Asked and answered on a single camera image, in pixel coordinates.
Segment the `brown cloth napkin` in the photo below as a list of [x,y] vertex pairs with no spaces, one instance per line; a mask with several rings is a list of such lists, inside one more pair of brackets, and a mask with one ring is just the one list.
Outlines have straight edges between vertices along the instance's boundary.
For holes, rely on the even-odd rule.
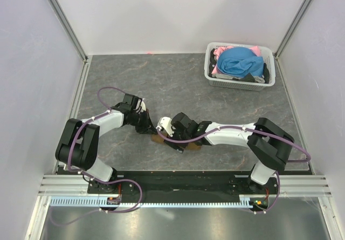
[[178,151],[179,153],[183,153],[185,150],[200,150],[202,146],[198,146],[195,143],[183,143],[183,144],[176,144],[172,143],[170,141],[166,141],[164,138],[160,137],[158,134],[151,135],[151,140],[155,143],[161,144],[161,145],[166,145],[169,146],[170,148]]

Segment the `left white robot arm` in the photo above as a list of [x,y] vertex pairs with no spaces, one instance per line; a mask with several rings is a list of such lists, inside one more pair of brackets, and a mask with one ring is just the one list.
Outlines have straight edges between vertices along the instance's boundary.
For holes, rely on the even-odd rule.
[[125,94],[123,100],[105,112],[88,119],[67,120],[59,140],[55,157],[69,172],[80,172],[100,181],[106,193],[118,188],[117,171],[98,158],[99,138],[104,134],[130,125],[138,134],[156,135],[144,100]]

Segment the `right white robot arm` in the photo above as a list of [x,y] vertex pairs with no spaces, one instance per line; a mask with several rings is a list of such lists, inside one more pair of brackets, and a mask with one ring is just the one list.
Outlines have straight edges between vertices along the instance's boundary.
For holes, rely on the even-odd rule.
[[294,138],[267,118],[244,125],[225,125],[212,121],[197,123],[184,113],[160,118],[157,128],[167,134],[164,143],[182,152],[191,143],[197,146],[232,145],[250,149],[257,157],[248,190],[260,193],[277,171],[284,170]]

